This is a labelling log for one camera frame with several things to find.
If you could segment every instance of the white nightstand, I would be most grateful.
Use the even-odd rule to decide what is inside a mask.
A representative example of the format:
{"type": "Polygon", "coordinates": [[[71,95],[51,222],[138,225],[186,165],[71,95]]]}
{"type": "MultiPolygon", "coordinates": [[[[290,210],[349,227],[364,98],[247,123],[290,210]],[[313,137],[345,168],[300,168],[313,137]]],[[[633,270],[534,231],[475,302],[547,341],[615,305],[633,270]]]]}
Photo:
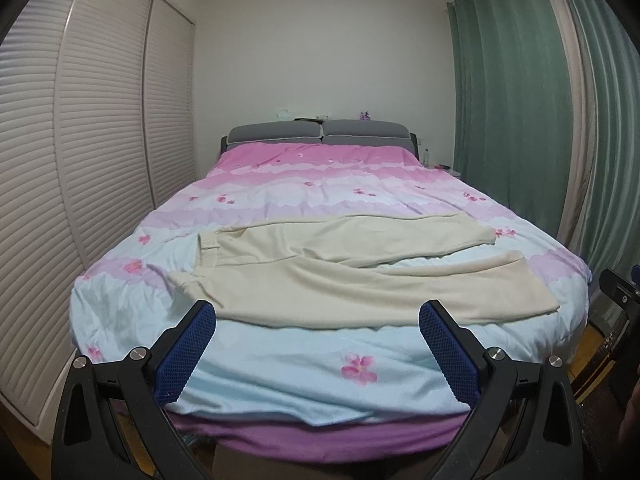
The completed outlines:
{"type": "Polygon", "coordinates": [[[455,171],[453,168],[451,168],[450,170],[441,170],[440,168],[436,168],[435,166],[429,166],[430,170],[438,170],[438,171],[444,171],[445,173],[449,173],[451,176],[454,176],[455,178],[460,178],[460,172],[459,171],[455,171]]]}

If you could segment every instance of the purple bed sheet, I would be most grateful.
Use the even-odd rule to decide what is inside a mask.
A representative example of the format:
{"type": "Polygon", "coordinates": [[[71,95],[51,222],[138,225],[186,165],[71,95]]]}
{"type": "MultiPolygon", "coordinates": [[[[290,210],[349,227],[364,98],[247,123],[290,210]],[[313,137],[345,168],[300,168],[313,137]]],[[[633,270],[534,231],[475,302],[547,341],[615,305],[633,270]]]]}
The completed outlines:
{"type": "Polygon", "coordinates": [[[314,428],[296,422],[223,422],[168,415],[181,433],[215,437],[222,446],[255,456],[315,463],[362,462],[437,449],[452,441],[467,416],[415,416],[314,428]]]}

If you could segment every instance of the person's hand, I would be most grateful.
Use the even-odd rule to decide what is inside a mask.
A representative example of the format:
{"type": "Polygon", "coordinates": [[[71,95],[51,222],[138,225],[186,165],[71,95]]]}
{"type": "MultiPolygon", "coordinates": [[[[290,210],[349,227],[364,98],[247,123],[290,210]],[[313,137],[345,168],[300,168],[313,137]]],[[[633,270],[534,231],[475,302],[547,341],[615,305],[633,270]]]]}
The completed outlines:
{"type": "MultiPolygon", "coordinates": [[[[640,366],[638,367],[638,375],[640,375],[640,366]]],[[[634,387],[634,391],[631,394],[631,399],[629,399],[628,404],[626,405],[625,418],[622,419],[622,424],[620,424],[620,434],[618,435],[618,442],[622,442],[632,426],[638,421],[640,417],[640,379],[636,383],[634,387]]]]}

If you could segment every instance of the green curtain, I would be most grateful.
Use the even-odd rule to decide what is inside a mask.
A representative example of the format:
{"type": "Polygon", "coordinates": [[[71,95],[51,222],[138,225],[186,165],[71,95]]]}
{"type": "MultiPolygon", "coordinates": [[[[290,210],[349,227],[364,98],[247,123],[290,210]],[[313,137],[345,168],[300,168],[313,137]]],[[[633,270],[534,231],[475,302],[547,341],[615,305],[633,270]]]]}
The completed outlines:
{"type": "Polygon", "coordinates": [[[569,73],[549,0],[448,4],[456,74],[454,168],[555,236],[571,162],[569,73]]]}
{"type": "Polygon", "coordinates": [[[640,55],[605,0],[570,0],[596,93],[596,152],[578,250],[594,277],[640,263],[640,55]]]}

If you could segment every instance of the sliding closet door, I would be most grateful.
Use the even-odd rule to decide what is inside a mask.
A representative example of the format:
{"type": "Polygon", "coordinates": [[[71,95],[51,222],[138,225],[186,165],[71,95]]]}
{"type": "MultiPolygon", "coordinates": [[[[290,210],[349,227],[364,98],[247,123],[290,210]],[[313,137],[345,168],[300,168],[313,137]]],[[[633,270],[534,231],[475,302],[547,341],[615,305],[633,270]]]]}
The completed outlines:
{"type": "Polygon", "coordinates": [[[154,0],[145,53],[146,149],[156,206],[195,180],[191,119],[193,23],[154,0]]]}
{"type": "Polygon", "coordinates": [[[152,209],[142,131],[151,0],[76,0],[60,51],[54,132],[72,227],[89,265],[152,209]]]}
{"type": "Polygon", "coordinates": [[[0,392],[34,426],[74,352],[68,298],[82,273],[53,140],[71,3],[31,0],[0,45],[0,392]]]}

